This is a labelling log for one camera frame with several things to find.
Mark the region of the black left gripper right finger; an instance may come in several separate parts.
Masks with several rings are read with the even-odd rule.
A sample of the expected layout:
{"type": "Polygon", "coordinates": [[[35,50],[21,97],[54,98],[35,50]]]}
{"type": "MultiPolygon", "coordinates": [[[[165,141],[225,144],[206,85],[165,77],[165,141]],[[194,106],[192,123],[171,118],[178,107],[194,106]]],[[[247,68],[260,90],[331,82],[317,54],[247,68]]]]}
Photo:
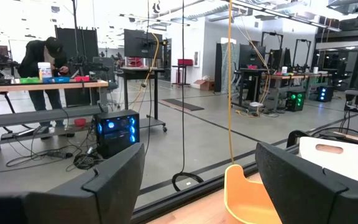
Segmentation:
{"type": "Polygon", "coordinates": [[[259,142],[255,161],[283,224],[358,224],[358,181],[259,142]]]}

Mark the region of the white plastic bin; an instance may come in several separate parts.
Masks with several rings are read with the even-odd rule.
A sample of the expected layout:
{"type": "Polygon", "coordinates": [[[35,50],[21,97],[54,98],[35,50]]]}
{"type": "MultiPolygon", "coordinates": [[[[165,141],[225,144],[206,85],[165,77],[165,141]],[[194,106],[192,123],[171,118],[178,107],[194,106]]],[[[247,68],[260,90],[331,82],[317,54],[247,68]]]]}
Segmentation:
{"type": "Polygon", "coordinates": [[[358,181],[358,144],[301,137],[303,159],[358,181]]]}

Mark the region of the black floor power strip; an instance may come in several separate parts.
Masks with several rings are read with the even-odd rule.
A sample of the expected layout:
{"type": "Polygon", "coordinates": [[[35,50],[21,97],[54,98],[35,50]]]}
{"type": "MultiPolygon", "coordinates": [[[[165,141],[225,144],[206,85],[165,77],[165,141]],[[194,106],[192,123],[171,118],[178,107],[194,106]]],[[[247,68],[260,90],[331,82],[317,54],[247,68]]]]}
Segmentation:
{"type": "Polygon", "coordinates": [[[73,154],[70,152],[60,152],[60,151],[51,151],[51,152],[48,152],[47,155],[50,157],[56,157],[56,158],[60,158],[60,159],[68,159],[73,156],[73,154]]]}

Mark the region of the yellow plastic bin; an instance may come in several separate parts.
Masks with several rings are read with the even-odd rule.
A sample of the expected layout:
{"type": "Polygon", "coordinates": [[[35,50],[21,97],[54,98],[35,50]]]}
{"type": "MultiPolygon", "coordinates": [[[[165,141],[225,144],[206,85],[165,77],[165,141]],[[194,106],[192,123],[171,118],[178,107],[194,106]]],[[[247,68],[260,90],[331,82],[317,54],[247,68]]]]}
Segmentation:
{"type": "Polygon", "coordinates": [[[223,195],[226,224],[282,224],[263,183],[247,179],[240,165],[225,170],[223,195]]]}

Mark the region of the computer tower blue lights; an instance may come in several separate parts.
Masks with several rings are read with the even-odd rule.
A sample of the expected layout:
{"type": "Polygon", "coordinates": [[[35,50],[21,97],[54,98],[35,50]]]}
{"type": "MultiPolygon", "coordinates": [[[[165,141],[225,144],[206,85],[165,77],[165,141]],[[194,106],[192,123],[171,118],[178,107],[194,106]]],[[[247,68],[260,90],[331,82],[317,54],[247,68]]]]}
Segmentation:
{"type": "Polygon", "coordinates": [[[108,159],[140,141],[139,113],[122,110],[96,114],[93,117],[96,150],[108,159]]]}
{"type": "Polygon", "coordinates": [[[329,102],[332,100],[334,94],[333,86],[319,86],[317,87],[316,101],[329,102]]]}

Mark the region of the black rolling monitor stand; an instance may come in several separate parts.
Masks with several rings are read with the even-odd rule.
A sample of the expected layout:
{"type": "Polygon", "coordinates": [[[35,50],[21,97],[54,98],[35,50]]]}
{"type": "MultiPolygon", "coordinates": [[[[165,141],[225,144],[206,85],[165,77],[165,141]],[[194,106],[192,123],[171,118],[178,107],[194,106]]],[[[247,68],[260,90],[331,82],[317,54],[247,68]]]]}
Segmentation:
{"type": "Polygon", "coordinates": [[[161,126],[163,132],[167,132],[166,123],[158,119],[158,74],[165,73],[164,68],[157,67],[122,67],[121,72],[116,72],[116,75],[123,80],[124,90],[124,109],[129,109],[128,97],[128,81],[141,81],[137,96],[131,102],[133,105],[141,94],[150,92],[149,88],[154,91],[154,95],[150,97],[153,101],[153,115],[147,114],[146,117],[140,119],[140,129],[151,128],[154,126],[161,126]]]}

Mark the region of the wooden top grey workbench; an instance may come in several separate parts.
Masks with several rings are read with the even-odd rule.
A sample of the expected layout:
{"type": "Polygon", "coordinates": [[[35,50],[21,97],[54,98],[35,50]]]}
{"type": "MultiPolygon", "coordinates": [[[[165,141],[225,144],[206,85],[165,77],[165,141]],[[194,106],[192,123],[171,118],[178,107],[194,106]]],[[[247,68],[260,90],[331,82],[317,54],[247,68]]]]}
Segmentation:
{"type": "Polygon", "coordinates": [[[0,127],[16,126],[20,124],[39,123],[44,121],[53,121],[56,119],[65,118],[79,118],[85,116],[92,116],[108,111],[108,83],[106,81],[98,80],[96,82],[69,82],[69,83],[39,83],[33,85],[26,84],[12,84],[0,86],[0,92],[9,91],[29,91],[29,90],[59,90],[59,89],[74,89],[74,88],[89,88],[91,94],[98,93],[99,100],[91,99],[89,106],[79,106],[74,108],[64,108],[56,110],[45,111],[31,111],[12,114],[0,114],[0,127]]]}

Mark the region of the blue parts bin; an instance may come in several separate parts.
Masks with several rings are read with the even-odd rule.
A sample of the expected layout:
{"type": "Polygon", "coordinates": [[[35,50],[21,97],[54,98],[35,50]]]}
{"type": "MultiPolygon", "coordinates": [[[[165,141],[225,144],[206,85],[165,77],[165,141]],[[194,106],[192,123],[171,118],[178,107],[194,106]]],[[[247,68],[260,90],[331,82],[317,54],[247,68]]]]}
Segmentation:
{"type": "Polygon", "coordinates": [[[69,83],[70,77],[50,77],[50,78],[43,78],[43,83],[69,83]]]}

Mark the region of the black floor mat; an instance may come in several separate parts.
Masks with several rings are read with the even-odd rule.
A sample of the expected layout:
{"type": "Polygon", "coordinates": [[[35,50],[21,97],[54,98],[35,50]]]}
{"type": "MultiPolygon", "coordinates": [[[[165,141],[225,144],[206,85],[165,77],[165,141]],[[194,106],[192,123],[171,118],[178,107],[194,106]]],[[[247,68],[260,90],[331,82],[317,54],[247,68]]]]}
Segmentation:
{"type": "Polygon", "coordinates": [[[164,105],[169,106],[169,107],[176,108],[176,109],[183,110],[183,111],[204,110],[204,108],[202,108],[202,107],[192,105],[189,103],[184,103],[184,102],[182,102],[180,100],[176,100],[176,99],[164,99],[164,100],[160,100],[160,102],[164,105]]]}

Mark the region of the small wipes canister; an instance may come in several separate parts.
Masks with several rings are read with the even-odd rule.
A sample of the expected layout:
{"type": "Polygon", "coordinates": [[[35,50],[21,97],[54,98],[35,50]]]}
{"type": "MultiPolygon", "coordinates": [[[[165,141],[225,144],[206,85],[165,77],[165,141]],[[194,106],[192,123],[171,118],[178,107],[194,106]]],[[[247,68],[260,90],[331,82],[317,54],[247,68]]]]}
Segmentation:
{"type": "Polygon", "coordinates": [[[49,62],[39,62],[37,64],[37,66],[38,66],[38,70],[39,70],[39,78],[40,79],[53,77],[52,67],[49,62]]]}

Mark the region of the person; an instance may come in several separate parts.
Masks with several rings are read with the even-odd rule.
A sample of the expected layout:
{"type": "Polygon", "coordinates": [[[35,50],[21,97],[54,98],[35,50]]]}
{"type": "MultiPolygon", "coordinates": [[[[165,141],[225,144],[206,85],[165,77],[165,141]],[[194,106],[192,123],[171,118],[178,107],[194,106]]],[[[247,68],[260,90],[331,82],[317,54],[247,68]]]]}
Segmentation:
{"type": "MultiPolygon", "coordinates": [[[[31,40],[27,43],[25,56],[17,69],[20,77],[38,78],[39,70],[37,64],[39,62],[49,62],[54,77],[67,76],[70,73],[70,69],[66,74],[59,73],[60,67],[68,67],[68,59],[63,50],[63,44],[55,37],[49,37],[46,40],[31,40]]],[[[60,100],[60,91],[58,89],[29,90],[28,93],[36,111],[46,110],[45,93],[54,110],[63,108],[60,100]]]]}

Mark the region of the cardboard box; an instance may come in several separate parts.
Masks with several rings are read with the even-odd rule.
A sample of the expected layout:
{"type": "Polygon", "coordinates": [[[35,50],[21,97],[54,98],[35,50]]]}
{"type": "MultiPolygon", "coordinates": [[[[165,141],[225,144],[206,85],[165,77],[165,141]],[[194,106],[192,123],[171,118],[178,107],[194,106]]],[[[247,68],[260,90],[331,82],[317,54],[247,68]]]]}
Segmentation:
{"type": "Polygon", "coordinates": [[[197,80],[194,84],[198,85],[200,90],[214,91],[214,80],[197,80]]]}

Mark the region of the small black side stand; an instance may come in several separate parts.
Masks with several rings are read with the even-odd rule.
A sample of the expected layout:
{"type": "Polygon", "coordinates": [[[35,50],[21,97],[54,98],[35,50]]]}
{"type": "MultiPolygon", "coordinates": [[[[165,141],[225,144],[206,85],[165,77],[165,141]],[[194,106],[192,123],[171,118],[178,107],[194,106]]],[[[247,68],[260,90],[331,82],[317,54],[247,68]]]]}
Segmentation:
{"type": "Polygon", "coordinates": [[[172,85],[190,87],[191,84],[187,81],[187,74],[188,70],[192,68],[192,65],[173,65],[172,71],[175,72],[175,80],[172,85]]]}

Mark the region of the black partition panel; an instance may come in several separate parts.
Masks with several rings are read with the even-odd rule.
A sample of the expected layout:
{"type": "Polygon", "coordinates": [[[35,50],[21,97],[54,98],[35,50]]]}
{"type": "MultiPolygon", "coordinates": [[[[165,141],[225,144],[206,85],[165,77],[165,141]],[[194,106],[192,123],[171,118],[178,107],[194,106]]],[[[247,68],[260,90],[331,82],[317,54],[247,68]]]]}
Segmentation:
{"type": "MultiPolygon", "coordinates": [[[[56,38],[63,44],[68,59],[69,76],[89,75],[88,63],[98,56],[97,31],[55,26],[56,38]]],[[[64,89],[66,107],[88,106],[99,101],[98,89],[64,89]]]]}

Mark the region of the large black monitor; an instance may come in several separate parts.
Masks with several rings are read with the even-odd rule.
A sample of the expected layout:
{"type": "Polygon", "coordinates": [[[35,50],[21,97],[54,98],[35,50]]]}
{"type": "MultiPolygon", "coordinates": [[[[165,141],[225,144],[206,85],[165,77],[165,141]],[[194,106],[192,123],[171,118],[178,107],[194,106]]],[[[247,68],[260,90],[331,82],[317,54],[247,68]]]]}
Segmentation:
{"type": "Polygon", "coordinates": [[[124,56],[162,59],[163,39],[160,34],[146,33],[141,30],[124,30],[124,56]]]}

